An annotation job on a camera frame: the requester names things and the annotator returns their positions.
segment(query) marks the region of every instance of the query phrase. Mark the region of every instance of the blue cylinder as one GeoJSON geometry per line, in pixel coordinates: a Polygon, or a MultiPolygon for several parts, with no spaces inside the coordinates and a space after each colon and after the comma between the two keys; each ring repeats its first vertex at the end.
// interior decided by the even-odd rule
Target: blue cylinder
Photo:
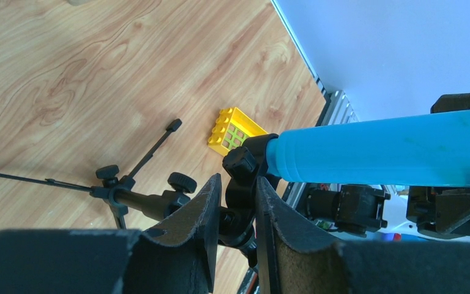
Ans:
{"type": "Polygon", "coordinates": [[[470,187],[470,110],[288,130],[266,159],[292,182],[470,187]]]}

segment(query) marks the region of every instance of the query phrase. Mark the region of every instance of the white wall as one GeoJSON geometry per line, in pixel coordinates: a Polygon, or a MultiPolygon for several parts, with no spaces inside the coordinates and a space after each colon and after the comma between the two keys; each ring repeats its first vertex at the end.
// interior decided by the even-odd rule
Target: white wall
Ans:
{"type": "Polygon", "coordinates": [[[360,120],[429,113],[470,92],[470,1],[272,0],[323,85],[360,120]]]}

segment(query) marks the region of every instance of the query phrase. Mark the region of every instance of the yellow box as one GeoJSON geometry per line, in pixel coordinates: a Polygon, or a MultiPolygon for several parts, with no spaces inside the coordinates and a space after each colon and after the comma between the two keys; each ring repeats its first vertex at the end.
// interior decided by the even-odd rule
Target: yellow box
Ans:
{"type": "Polygon", "coordinates": [[[215,120],[208,146],[222,156],[242,145],[249,137],[266,135],[267,132],[237,107],[222,109],[215,120]]]}

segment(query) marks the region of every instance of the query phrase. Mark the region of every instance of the wood grain surface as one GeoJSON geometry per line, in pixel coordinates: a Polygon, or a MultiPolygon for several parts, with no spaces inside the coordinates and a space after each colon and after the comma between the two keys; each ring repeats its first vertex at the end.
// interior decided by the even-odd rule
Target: wood grain surface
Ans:
{"type": "MultiPolygon", "coordinates": [[[[0,172],[97,185],[127,173],[181,118],[136,176],[160,194],[171,172],[201,187],[221,173],[206,146],[221,108],[239,107],[268,132],[312,126],[324,99],[265,0],[0,1],[0,172]]],[[[131,211],[130,228],[155,222],[131,211]]],[[[113,228],[83,192],[0,179],[0,229],[113,228]]],[[[218,250],[215,291],[235,293],[247,264],[218,250]]]]}

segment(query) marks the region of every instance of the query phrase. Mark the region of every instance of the black tripod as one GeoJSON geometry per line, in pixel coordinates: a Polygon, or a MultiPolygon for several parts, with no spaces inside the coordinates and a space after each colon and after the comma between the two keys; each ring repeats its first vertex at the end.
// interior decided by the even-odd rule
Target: black tripod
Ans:
{"type": "Polygon", "coordinates": [[[131,190],[136,184],[134,176],[136,176],[141,168],[154,156],[156,150],[159,149],[170,134],[177,131],[181,124],[180,119],[175,119],[171,122],[168,127],[166,127],[165,134],[158,142],[156,142],[138,164],[136,164],[133,170],[121,179],[118,179],[116,176],[119,173],[117,165],[108,165],[96,170],[96,177],[102,180],[103,187],[86,187],[56,181],[51,178],[42,181],[3,173],[0,173],[0,178],[88,192],[92,197],[100,198],[109,205],[117,228],[126,228],[124,216],[129,212],[128,206],[143,212],[145,216],[151,219],[162,221],[190,201],[190,197],[185,194],[194,193],[197,188],[197,183],[190,177],[181,173],[172,173],[168,178],[168,184],[170,184],[174,190],[165,190],[162,195],[142,195],[132,192],[131,190]]]}

